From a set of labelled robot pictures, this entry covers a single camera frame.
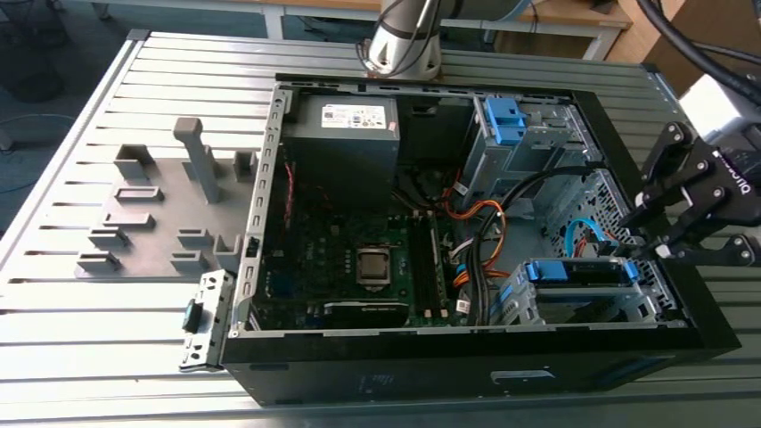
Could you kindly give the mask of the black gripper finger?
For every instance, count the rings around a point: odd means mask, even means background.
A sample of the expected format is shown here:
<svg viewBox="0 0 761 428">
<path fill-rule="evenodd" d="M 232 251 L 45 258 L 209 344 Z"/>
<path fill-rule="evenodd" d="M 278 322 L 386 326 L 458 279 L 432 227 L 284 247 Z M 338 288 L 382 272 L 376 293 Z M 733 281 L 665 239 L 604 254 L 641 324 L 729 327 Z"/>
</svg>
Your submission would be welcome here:
<svg viewBox="0 0 761 428">
<path fill-rule="evenodd" d="M 644 186 L 634 197 L 636 210 L 664 210 L 678 202 L 696 210 L 724 207 L 721 153 L 682 122 L 665 125 L 641 173 Z"/>
<path fill-rule="evenodd" d="M 748 233 L 730 235 L 722 247 L 709 249 L 702 241 L 728 226 L 710 221 L 710 210 L 689 207 L 674 224 L 654 227 L 665 210 L 636 210 L 621 219 L 630 232 L 642 232 L 645 242 L 625 246 L 617 253 L 630 259 L 668 259 L 682 264 L 757 264 L 760 239 Z"/>
</svg>

